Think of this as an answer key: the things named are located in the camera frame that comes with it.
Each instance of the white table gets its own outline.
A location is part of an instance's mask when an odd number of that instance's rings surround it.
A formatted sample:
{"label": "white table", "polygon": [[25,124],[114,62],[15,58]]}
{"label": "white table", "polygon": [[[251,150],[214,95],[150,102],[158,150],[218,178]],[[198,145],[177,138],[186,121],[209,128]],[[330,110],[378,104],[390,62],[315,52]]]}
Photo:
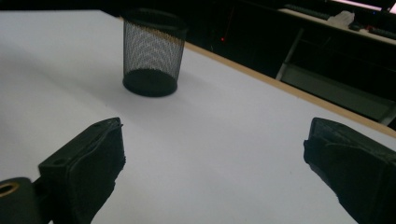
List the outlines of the white table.
{"label": "white table", "polygon": [[135,95],[121,84],[122,26],[100,11],[0,13],[0,179],[36,180],[55,150],[120,117],[127,163],[95,224],[355,223],[304,163],[311,119],[395,148],[392,131],[191,45],[176,93]]}

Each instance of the black mesh cup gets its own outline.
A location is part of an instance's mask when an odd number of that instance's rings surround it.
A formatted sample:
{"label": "black mesh cup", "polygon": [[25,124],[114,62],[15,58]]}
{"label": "black mesh cup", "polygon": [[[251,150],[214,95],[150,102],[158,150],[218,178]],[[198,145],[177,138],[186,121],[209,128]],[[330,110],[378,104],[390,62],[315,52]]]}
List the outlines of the black mesh cup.
{"label": "black mesh cup", "polygon": [[151,97],[175,92],[186,23],[175,15],[148,8],[130,10],[122,17],[125,88]]}

